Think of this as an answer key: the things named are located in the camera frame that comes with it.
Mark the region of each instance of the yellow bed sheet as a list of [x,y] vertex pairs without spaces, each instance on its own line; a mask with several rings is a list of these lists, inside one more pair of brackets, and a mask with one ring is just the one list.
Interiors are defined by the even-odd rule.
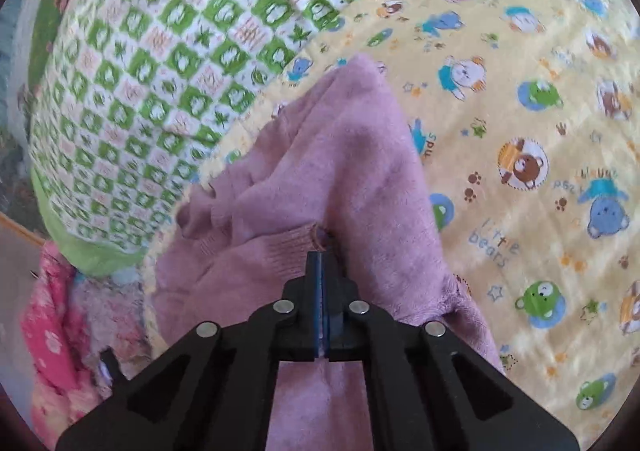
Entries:
[[[586,449],[640,373],[637,26],[628,0],[357,0],[236,123],[201,180],[324,72],[367,53],[406,112],[447,261],[507,376]],[[147,293],[172,228],[145,259]],[[147,318],[161,352],[150,307]]]

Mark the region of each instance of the metal screw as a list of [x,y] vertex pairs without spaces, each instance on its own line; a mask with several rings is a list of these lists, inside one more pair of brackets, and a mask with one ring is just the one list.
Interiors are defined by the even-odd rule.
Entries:
[[295,305],[288,299],[280,299],[273,304],[273,309],[278,314],[288,314],[295,308]]
[[427,332],[430,336],[441,337],[444,335],[444,332],[446,332],[447,329],[440,321],[429,321],[424,326],[424,331]]
[[218,333],[218,325],[210,321],[200,323],[196,327],[196,333],[203,338],[213,337]]
[[369,311],[369,303],[361,301],[360,299],[351,301],[351,303],[349,303],[349,310],[354,314],[366,314]]

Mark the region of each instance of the pink fleece clothing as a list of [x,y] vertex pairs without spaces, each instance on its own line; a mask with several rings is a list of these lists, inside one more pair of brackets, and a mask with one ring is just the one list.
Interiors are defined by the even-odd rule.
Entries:
[[[411,324],[444,320],[501,369],[482,314],[444,262],[407,119],[366,56],[327,73],[244,158],[195,186],[177,224],[153,298],[169,344],[198,322],[242,322],[276,301],[320,247],[321,225],[364,300]],[[267,448],[372,449],[359,365],[282,365]]]

